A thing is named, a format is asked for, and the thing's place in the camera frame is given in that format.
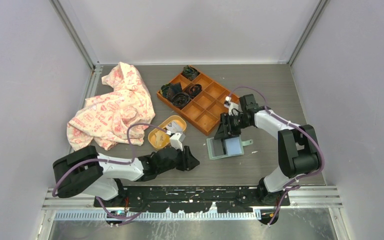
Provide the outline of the black credit card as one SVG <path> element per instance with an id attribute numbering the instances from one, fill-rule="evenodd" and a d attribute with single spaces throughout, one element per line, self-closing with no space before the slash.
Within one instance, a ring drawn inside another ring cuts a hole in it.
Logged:
<path id="1" fill-rule="evenodd" d="M 211 150 L 213 157 L 219 157 L 225 155 L 224 142 L 221 139 L 212 139 L 211 140 Z"/>
<path id="2" fill-rule="evenodd" d="M 224 139 L 221 139 L 220 142 L 223 155 L 227 155 L 226 141 Z"/>

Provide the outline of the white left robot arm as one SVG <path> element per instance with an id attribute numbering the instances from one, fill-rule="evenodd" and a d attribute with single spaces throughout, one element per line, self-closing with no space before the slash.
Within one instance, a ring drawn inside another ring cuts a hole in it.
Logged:
<path id="1" fill-rule="evenodd" d="M 98 153 L 87 146 L 52 164 L 56 185 L 53 197 L 71 198 L 87 194 L 121 206 L 126 200 L 121 180 L 146 182 L 169 170 L 191 171 L 200 164 L 188 146 L 168 146 L 132 160 Z"/>

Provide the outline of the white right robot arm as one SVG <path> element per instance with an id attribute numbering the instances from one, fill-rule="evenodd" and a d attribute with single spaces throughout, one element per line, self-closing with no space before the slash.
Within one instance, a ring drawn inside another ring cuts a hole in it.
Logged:
<path id="1" fill-rule="evenodd" d="M 280 117 L 267 106 L 259 105 L 253 94 L 240 97 L 239 104 L 228 95 L 224 106 L 228 112 L 220 115 L 216 140 L 238 137 L 248 127 L 264 130 L 277 140 L 278 166 L 256 188 L 261 204 L 271 205 L 279 195 L 295 189 L 294 182 L 324 168 L 324 157 L 311 125 L 297 125 Z"/>

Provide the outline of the green card holder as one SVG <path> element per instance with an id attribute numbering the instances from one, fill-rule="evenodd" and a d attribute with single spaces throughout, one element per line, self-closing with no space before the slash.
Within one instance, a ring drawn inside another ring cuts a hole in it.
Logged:
<path id="1" fill-rule="evenodd" d="M 212 139 L 214 138 L 211 137 L 206 139 L 208 157 L 210 160 L 218 160 L 218 159 L 224 159 L 229 157 L 242 156 L 244 155 L 244 147 L 250 146 L 254 143 L 252 139 L 242 141 L 240 136 L 227 138 L 225 139 L 227 155 L 213 157 L 212 143 L 211 143 Z"/>

